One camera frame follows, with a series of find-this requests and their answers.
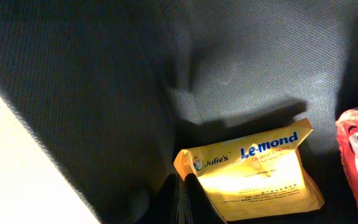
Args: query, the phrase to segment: biscuit packet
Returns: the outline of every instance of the biscuit packet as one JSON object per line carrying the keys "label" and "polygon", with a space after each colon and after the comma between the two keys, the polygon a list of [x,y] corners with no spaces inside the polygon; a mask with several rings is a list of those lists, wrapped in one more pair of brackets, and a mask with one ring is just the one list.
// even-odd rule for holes
{"label": "biscuit packet", "polygon": [[324,199],[302,167],[298,146],[312,132],[308,119],[208,146],[182,149],[173,165],[195,174],[226,221],[308,212]]}

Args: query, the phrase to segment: yellow wrapper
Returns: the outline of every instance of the yellow wrapper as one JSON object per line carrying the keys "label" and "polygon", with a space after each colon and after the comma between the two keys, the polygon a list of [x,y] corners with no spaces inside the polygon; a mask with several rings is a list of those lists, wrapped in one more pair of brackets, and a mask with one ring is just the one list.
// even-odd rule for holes
{"label": "yellow wrapper", "polygon": [[308,212],[323,196],[300,161],[298,146],[312,132],[308,119],[264,133],[182,149],[173,165],[195,174],[227,221]]}

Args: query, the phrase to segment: cartoon girl logo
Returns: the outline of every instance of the cartoon girl logo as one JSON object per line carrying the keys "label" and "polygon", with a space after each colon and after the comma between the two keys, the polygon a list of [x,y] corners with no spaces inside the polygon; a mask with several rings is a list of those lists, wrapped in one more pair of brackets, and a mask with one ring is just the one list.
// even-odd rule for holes
{"label": "cartoon girl logo", "polygon": [[197,171],[200,171],[201,169],[203,169],[203,163],[195,156],[193,158],[193,166]]}

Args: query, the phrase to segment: yellow snack packet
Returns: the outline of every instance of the yellow snack packet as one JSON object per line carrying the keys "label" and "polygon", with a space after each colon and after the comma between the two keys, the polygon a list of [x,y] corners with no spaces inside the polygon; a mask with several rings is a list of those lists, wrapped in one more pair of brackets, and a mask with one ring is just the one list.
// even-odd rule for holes
{"label": "yellow snack packet", "polygon": [[226,221],[308,212],[324,199],[302,167],[298,146],[312,132],[308,119],[208,146],[182,149],[173,165],[195,174]]}

